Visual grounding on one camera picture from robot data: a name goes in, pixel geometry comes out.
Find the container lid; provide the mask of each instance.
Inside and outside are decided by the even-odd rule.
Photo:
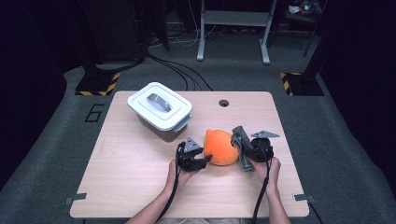
[[[160,131],[172,130],[192,110],[188,100],[159,82],[151,82],[130,96],[128,105]]]

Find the forearm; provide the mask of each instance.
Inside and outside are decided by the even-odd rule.
[[[277,188],[269,188],[266,191],[266,195],[270,213],[270,224],[290,224],[289,217],[280,201],[279,190]]]
[[[172,190],[165,188],[151,203],[131,217],[126,223],[155,223],[165,208],[171,194]]]

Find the gray carpet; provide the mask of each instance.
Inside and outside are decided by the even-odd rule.
[[[288,96],[280,72],[303,72],[306,39],[279,35],[269,49],[271,64],[262,64],[257,35],[217,36],[207,40],[205,60],[196,61],[198,43],[149,49],[159,58],[187,65],[215,91],[269,91],[287,136],[306,194],[312,194],[324,223],[395,223],[396,202],[382,172],[349,132],[320,76],[325,96]],[[76,96],[84,72],[67,72],[67,91],[45,131],[0,193],[0,223],[82,223],[69,216],[64,199],[77,192],[114,92],[109,96]],[[189,72],[204,91],[198,76]],[[137,91],[152,81],[184,91],[184,80],[147,58],[121,73],[114,91]],[[189,91],[193,91],[189,81]],[[84,122],[93,105],[103,111],[98,122]],[[123,223],[126,219],[90,219],[87,223]],[[311,210],[293,223],[319,223]]]

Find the table surface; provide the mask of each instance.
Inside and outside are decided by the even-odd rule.
[[[115,93],[78,188],[78,193],[87,193],[86,199],[73,202],[71,217],[132,217],[163,189],[169,161],[180,142],[190,136],[203,146],[207,129],[232,133],[239,125],[249,138],[261,130],[280,135],[270,140],[282,163],[278,180],[282,203],[289,217],[308,215],[306,201],[292,197],[304,192],[271,93],[178,91],[192,103],[192,120],[171,143],[143,126],[127,105],[134,93]],[[229,105],[220,106],[220,100]],[[177,192],[164,217],[251,218],[261,188],[256,174],[244,172],[239,161],[228,166],[209,163]],[[268,215],[264,196],[258,217]]]

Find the orange object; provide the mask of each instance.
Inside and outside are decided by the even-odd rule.
[[[231,145],[231,136],[223,130],[206,130],[204,154],[205,156],[212,155],[211,163],[223,166],[238,160],[239,152]]]

